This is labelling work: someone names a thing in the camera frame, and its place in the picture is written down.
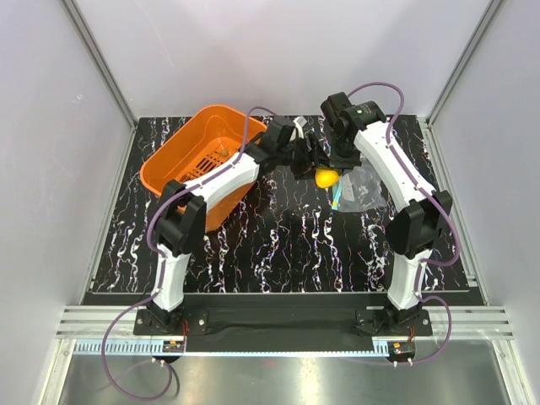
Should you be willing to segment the yellow lemon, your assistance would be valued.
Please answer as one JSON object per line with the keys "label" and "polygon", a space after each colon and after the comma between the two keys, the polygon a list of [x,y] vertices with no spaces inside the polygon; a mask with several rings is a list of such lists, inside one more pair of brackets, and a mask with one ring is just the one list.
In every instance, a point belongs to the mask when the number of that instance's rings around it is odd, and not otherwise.
{"label": "yellow lemon", "polygon": [[340,180],[340,174],[329,168],[317,168],[315,173],[316,185],[321,189],[333,187]]}

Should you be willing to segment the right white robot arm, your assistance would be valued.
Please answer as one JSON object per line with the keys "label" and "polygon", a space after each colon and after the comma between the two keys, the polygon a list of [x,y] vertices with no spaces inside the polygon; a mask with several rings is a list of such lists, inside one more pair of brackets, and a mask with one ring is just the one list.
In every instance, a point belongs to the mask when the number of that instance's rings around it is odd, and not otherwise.
{"label": "right white robot arm", "polygon": [[330,166],[348,174],[365,156],[386,186],[397,214],[385,227],[394,252],[386,304],[375,313],[377,330],[402,334],[422,309],[420,281],[446,217],[451,211],[449,192],[438,192],[418,172],[392,136],[381,108],[373,101],[353,105],[348,96],[329,96],[321,110],[331,128]]}

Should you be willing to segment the orange plastic basket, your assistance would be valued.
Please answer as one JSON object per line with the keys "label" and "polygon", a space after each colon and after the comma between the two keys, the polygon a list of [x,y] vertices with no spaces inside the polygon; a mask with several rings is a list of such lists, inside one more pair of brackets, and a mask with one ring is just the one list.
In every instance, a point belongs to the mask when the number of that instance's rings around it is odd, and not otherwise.
{"label": "orange plastic basket", "polygon": [[226,163],[240,149],[245,119],[226,105],[203,108],[144,162],[143,185],[159,197],[168,181],[197,180]]}

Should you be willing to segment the clear zip top bag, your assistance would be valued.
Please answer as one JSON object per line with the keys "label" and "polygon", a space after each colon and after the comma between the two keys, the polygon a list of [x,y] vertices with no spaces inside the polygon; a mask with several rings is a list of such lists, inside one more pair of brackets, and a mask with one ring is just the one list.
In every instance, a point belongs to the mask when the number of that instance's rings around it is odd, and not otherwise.
{"label": "clear zip top bag", "polygon": [[385,206],[386,200],[381,194],[381,178],[369,162],[343,175],[332,187],[332,210],[362,213]]}

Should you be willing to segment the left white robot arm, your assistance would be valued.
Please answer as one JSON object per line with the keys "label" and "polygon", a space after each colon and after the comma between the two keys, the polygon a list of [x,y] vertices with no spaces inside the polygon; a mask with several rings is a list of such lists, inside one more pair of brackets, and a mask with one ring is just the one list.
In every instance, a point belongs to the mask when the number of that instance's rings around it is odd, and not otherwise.
{"label": "left white robot arm", "polygon": [[186,268],[203,243],[209,211],[278,166],[288,166],[298,180],[313,179],[318,169],[330,166],[330,157],[313,132],[302,135],[298,124],[279,118],[206,175],[165,185],[148,228],[158,269],[147,308],[162,333],[181,327],[182,314],[177,309],[184,300]]}

